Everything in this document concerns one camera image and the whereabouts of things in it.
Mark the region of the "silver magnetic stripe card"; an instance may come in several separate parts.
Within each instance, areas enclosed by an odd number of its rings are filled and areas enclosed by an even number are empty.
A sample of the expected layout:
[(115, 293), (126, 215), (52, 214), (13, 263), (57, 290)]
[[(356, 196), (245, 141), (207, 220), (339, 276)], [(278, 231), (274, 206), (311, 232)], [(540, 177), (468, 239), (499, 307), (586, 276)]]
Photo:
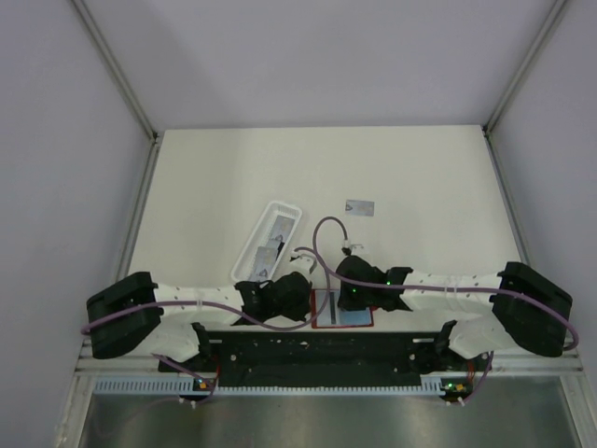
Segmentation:
[(337, 307), (339, 292), (317, 290), (314, 295), (316, 310), (320, 312), (315, 321), (317, 328), (335, 328), (340, 324)]

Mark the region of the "red leather card holder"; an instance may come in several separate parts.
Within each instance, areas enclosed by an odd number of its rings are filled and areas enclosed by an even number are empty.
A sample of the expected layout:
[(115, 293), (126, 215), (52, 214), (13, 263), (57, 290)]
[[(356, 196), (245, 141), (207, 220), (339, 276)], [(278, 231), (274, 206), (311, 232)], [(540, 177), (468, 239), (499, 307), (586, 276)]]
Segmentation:
[[(325, 289), (315, 289), (312, 292), (311, 306), (312, 306), (312, 314), (313, 315), (320, 314), (320, 312), (316, 310), (315, 299), (314, 299), (314, 295), (317, 290), (325, 290)], [(313, 329), (353, 329), (353, 328), (370, 328), (370, 327), (374, 326), (373, 313), (370, 309), (367, 308), (365, 310), (360, 310), (360, 311), (343, 310), (342, 308), (340, 308), (340, 291), (338, 289), (332, 289), (332, 290), (337, 290), (339, 292), (337, 307), (338, 307), (338, 312), (339, 312), (340, 324), (335, 328), (317, 328), (315, 326), (315, 321), (317, 319), (316, 318), (312, 322)]]

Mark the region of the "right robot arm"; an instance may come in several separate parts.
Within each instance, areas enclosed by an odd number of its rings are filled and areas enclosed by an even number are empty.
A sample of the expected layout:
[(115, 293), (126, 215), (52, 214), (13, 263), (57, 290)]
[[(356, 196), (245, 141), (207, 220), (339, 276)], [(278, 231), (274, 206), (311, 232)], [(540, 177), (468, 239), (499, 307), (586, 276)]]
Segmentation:
[(437, 338), (437, 362), (449, 370), (485, 352), (516, 346), (542, 357), (564, 351), (573, 299), (521, 262), (510, 261), (498, 273), (449, 276), (410, 267), (383, 271), (351, 255), (336, 276), (339, 306), (346, 311), (465, 314), (465, 320), (443, 323)]

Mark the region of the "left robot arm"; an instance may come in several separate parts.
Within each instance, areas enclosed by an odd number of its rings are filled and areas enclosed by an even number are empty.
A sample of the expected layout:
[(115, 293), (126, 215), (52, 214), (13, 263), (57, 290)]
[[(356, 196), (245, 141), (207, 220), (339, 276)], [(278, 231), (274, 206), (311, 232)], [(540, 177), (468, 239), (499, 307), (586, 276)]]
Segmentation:
[(276, 281), (242, 281), (226, 287), (172, 287), (149, 272), (133, 273), (86, 302), (90, 336), (97, 359), (130, 353), (161, 355), (201, 370), (211, 361), (208, 330), (236, 325), (277, 328), (275, 317), (293, 321), (281, 331), (300, 329), (311, 312), (312, 282), (300, 272)]

